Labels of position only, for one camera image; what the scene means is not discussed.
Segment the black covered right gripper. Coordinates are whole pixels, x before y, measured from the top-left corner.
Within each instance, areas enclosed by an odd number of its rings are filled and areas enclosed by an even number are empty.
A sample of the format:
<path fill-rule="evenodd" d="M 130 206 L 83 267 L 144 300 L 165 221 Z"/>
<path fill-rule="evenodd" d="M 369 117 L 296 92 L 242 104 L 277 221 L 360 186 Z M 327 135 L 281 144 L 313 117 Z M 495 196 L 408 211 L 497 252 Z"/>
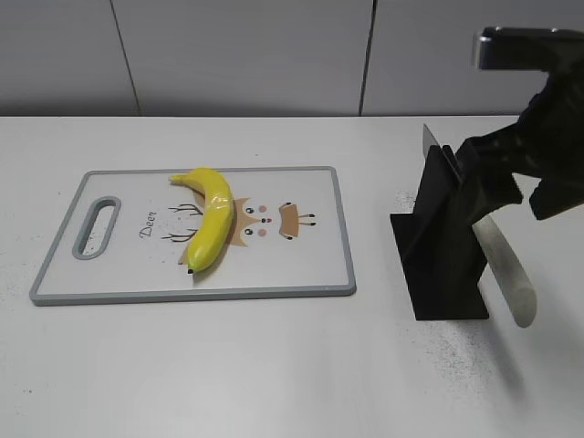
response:
<path fill-rule="evenodd" d="M 516 124 L 467 138 L 455 153 L 465 220 L 521 204 L 513 172 L 540 180 L 529 203 L 538 220 L 583 204 L 583 69 L 549 77 Z"/>

